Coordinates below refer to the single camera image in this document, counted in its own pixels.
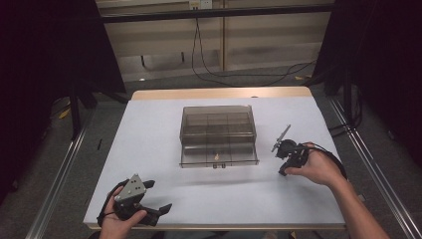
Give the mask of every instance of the cable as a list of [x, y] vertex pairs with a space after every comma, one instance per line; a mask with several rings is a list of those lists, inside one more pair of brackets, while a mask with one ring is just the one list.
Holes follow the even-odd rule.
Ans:
[[[212, 73], [208, 69], [208, 67], [206, 66], [206, 64], [205, 64], [204, 54], [203, 54], [203, 47], [202, 47], [201, 31], [199, 29], [199, 21], [198, 21], [198, 19], [196, 19], [196, 31], [195, 31], [195, 38], [194, 38], [194, 41], [193, 41], [193, 50], [192, 50], [192, 58], [191, 58], [191, 60], [192, 60], [191, 61], [192, 70], [195, 73], [195, 75], [199, 79], [201, 79], [203, 81], [218, 83], [218, 84], [222, 84], [222, 85], [229, 86], [229, 87], [242, 88], [242, 87], [245, 87], [245, 86], [234, 86], [234, 85], [227, 84], [227, 83], [220, 82], [220, 81], [215, 81], [215, 80], [210, 80], [210, 79], [204, 79], [201, 76], [199, 76], [197, 74], [197, 72], [195, 71], [195, 68], [193, 66], [193, 61], [194, 61], [194, 53], [195, 53], [195, 49], [196, 49], [196, 39], [198, 37], [199, 37], [199, 44], [200, 44], [200, 50], [201, 50], [202, 64], [205, 67], [205, 69], [208, 72], [208, 74], [210, 74], [210, 75], [212, 75], [214, 77], [218, 77], [218, 78], [226, 78], [226, 77], [281, 77], [281, 78], [276, 79], [276, 80], [274, 80], [274, 81], [272, 81], [270, 83], [267, 83], [267, 84], [264, 84], [264, 85], [261, 85], [261, 86], [258, 86], [258, 87], [267, 87], [267, 86], [270, 86], [272, 84], [275, 84], [275, 83], [281, 81], [282, 79], [284, 79], [286, 76], [291, 75], [291, 74], [294, 74], [294, 73], [297, 73], [297, 72], [303, 70], [304, 68], [308, 67], [309, 65], [313, 64], [316, 61], [316, 60], [314, 60], [314, 61], [312, 61], [310, 63], [300, 63], [300, 64], [295, 64], [293, 66], [290, 66], [285, 74], [244, 74], [244, 75], [243, 74], [229, 74], [229, 75], [218, 75], [218, 74]], [[305, 65], [303, 67], [301, 67], [300, 69], [298, 69], [296, 71], [293, 71], [293, 72], [290, 72], [290, 70], [293, 67], [296, 67], [296, 66], [299, 66], [299, 65], [303, 65], [303, 64], [305, 64]]]

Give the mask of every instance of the finger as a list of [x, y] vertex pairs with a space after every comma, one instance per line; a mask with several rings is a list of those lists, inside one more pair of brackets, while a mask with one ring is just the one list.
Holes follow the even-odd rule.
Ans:
[[137, 223], [139, 223], [140, 220], [142, 220], [145, 216], [146, 216], [146, 211], [140, 210], [134, 213], [129, 219], [126, 220], [126, 222], [128, 222], [130, 227], [132, 227], [136, 225]]
[[118, 187], [115, 192], [112, 194], [108, 203], [106, 204], [105, 213], [113, 212], [114, 198], [123, 190], [123, 186]]
[[288, 167], [285, 169], [285, 173], [290, 175], [303, 175], [303, 169], [297, 167]]

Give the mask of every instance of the hand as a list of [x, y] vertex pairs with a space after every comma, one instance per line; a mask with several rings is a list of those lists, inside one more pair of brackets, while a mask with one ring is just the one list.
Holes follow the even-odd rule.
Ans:
[[[117, 196], [122, 189], [123, 186], [119, 187], [109, 199], [105, 208], [105, 214], [114, 212], [114, 209], [112, 208], [114, 206], [114, 197]], [[133, 214], [133, 216], [131, 216], [125, 221], [121, 221], [120, 219], [118, 219], [117, 215], [115, 215], [114, 213], [107, 215], [103, 221], [102, 233], [100, 235], [100, 238], [124, 239], [127, 237], [130, 228], [136, 225], [145, 216], [146, 211], [144, 210], [137, 211], [135, 214]]]
[[286, 174], [301, 175], [317, 184], [332, 187], [334, 183], [345, 180], [337, 165], [323, 152], [310, 150], [308, 162], [302, 168], [288, 167]]

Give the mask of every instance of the transparent drawer organizer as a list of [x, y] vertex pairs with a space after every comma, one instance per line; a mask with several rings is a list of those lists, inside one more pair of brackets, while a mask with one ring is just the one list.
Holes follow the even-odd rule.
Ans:
[[186, 107], [180, 166], [256, 165], [256, 137], [251, 106]]

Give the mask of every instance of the wall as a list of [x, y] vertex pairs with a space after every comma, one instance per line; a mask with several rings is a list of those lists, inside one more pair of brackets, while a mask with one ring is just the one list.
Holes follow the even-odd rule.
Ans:
[[[213, 8], [269, 7], [331, 3], [332, 0], [214, 0]], [[97, 0], [102, 15], [188, 10], [189, 2]], [[200, 19], [204, 51], [218, 51], [220, 70], [287, 66], [317, 58], [329, 13], [288, 14]], [[193, 19], [107, 24], [117, 57], [192, 52], [196, 22]], [[245, 59], [243, 49], [269, 49], [276, 57]]]

